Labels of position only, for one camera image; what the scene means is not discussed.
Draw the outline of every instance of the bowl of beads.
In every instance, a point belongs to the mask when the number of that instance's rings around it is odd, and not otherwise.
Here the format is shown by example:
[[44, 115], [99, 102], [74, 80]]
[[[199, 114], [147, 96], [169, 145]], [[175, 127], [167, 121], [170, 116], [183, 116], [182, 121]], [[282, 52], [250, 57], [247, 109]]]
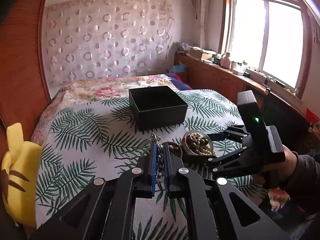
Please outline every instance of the bowl of beads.
[[189, 155], [206, 155], [217, 157], [212, 140], [205, 133], [190, 130], [182, 138], [182, 147]]

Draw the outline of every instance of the window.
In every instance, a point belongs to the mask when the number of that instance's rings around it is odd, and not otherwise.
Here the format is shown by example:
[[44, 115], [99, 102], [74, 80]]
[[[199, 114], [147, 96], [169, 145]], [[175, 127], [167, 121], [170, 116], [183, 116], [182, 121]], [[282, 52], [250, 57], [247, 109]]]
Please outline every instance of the window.
[[233, 61], [246, 61], [292, 92], [299, 89], [308, 41], [301, 2], [228, 0], [226, 7], [221, 52], [230, 52]]

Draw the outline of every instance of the dark sleeve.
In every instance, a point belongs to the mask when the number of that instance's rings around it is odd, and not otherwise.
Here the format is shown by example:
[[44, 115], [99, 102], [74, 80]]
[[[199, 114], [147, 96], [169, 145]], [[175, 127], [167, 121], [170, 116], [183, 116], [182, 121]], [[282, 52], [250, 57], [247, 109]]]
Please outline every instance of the dark sleeve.
[[308, 213], [320, 211], [320, 164], [309, 155], [297, 155], [293, 174], [280, 186]]

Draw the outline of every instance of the brown stripe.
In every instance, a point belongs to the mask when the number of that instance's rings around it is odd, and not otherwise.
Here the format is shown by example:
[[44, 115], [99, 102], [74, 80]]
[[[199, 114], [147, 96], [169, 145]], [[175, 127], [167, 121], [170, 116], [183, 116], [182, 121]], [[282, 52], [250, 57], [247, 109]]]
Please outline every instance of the brown stripe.
[[9, 180], [9, 185], [12, 187], [15, 187], [16, 189], [18, 189], [20, 191], [26, 192], [23, 187], [21, 187], [19, 184], [15, 183], [12, 180]]
[[1, 187], [5, 200], [8, 202], [8, 185], [9, 185], [9, 176], [5, 170], [0, 172]]
[[17, 176], [20, 179], [23, 179], [25, 181], [29, 181], [25, 176], [23, 176], [20, 172], [18, 171], [9, 171], [9, 175]]

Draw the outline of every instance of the human hand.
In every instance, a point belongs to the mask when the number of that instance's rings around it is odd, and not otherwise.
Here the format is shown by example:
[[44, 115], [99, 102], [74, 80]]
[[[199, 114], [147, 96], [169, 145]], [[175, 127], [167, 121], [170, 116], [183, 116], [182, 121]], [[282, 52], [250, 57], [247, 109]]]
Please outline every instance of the human hand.
[[[297, 165], [297, 157], [286, 146], [283, 145], [285, 161], [282, 163], [271, 163], [263, 167], [262, 171], [277, 170], [279, 181], [286, 180], [295, 170]], [[266, 181], [260, 174], [252, 175], [253, 181], [256, 184], [263, 185]]]

